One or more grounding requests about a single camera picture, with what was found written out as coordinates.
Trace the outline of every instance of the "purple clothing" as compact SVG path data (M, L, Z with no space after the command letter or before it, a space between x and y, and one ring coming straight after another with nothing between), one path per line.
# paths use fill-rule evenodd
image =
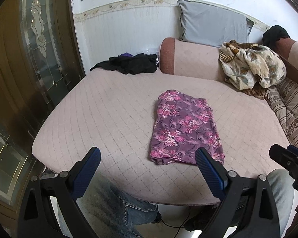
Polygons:
M205 99L168 90L158 98L150 158L159 165L175 161L196 164L195 152L204 147L224 164L225 155L212 108Z
M131 55L130 53L124 53L124 54L121 54L120 56L132 57L133 55Z

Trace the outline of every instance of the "decorative wallpaper border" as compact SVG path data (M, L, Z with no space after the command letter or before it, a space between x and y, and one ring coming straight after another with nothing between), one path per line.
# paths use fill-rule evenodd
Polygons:
M204 4L209 4L213 6L217 6L220 8L224 8L233 12L240 13L242 15L245 15L248 19L254 22L254 27L266 31L270 28L267 24L261 22L258 19L253 18L250 15L247 15L243 12L240 12L238 10L232 9L230 7L227 7L225 5L217 4L217 3L212 3L212 2L207 2L203 0L188 0L188 1L197 1L201 2ZM115 3L110 3L106 5L102 5L96 8L93 8L91 10L82 12L82 13L77 13L74 14L74 21L79 22L79 21L84 21L93 17L97 17L109 12L115 12L115 11L120 11L120 10L128 10L128 9L133 9L133 8L142 8L142 7L178 7L178 0L124 0L124 1L119 1Z

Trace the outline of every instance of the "pillowcase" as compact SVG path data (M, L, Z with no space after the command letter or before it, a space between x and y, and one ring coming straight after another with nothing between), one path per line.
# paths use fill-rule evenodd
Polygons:
M247 42L248 42L248 37L250 36L250 32L252 31L252 28L255 23L248 18L246 18L246 23L247 23Z
M181 41L221 47L223 42L236 40L247 43L250 30L246 16L213 5L178 0L182 10Z

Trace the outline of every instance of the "black cloth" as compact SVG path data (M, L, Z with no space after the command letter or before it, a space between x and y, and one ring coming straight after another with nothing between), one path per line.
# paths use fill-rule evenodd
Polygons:
M119 55L96 64L91 70L97 67L109 71L118 70L123 74L153 73L157 69L157 55L138 54L133 57Z
M232 218L232 222L228 227L233 227L237 226L239 221L241 220L244 210L245 210L245 205L247 203L247 197L241 197L237 209L235 211L235 214ZM189 219L185 224L184 228L185 230L192 232L195 230L201 230L203 231L204 228L207 226L209 221L211 220L212 216L216 212L217 207L213 208L213 206L204 206L201 209L201 212L198 213L196 216L193 218Z
M276 41L281 38L290 38L286 29L282 28L279 25L272 26L269 30L267 30L263 35L263 46L269 47L270 49L274 49Z

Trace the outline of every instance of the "floor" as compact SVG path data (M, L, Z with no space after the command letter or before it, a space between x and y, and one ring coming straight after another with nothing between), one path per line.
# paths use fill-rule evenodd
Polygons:
M58 219L57 214L57 201L55 197L51 197L52 206ZM298 205L298 191L295 191L294 202L291 211L291 215L288 221L286 229L291 225L291 222L295 215L295 208ZM159 205L159 212L162 215L162 219L168 225L180 226L184 220L188 217L189 207L187 206L170 206L170 205ZM199 212L199 207L191 207L190 217L195 216ZM144 238L174 238L178 228L171 228L165 226L163 223L158 224L146 224L137 226L138 231L143 235ZM232 232L235 231L235 227L231 227L227 230L224 237L228 237ZM201 231L188 232L181 229L177 238L198 238Z

